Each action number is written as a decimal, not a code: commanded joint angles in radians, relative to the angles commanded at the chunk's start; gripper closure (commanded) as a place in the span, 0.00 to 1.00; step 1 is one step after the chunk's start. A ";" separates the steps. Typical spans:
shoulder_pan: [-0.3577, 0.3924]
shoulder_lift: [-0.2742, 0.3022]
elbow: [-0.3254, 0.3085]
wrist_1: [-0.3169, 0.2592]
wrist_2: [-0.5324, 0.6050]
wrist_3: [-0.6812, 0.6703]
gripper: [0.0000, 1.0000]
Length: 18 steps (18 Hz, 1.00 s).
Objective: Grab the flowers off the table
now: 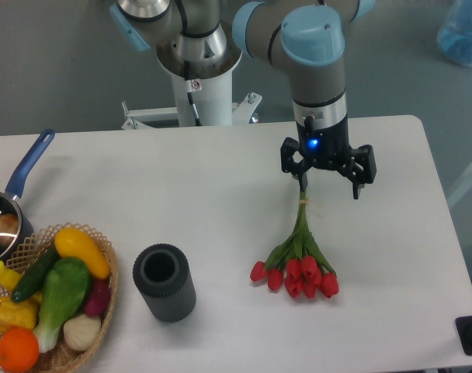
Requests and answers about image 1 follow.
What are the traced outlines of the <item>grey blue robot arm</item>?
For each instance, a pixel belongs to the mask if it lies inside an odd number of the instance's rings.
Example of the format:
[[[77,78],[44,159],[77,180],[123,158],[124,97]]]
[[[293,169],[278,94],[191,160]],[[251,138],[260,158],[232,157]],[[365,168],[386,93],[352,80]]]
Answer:
[[[352,192],[377,172],[373,148],[349,143],[342,26],[371,1],[115,1],[110,12],[138,49],[170,74],[179,124],[229,125],[232,72],[243,54],[289,80],[297,139],[281,167],[307,188],[307,171],[336,171]]]

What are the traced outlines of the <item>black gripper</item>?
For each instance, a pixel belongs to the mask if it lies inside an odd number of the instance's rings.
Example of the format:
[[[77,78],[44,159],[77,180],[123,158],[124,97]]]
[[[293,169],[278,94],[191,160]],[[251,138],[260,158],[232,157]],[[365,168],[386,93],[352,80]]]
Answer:
[[[327,128],[306,127],[297,123],[299,142],[285,138],[280,147],[281,170],[296,179],[300,191],[307,190],[310,168],[338,171],[352,183],[352,196],[359,199],[360,190],[372,184],[377,164],[372,145],[352,148],[349,144],[348,115]],[[299,152],[303,157],[294,159]]]

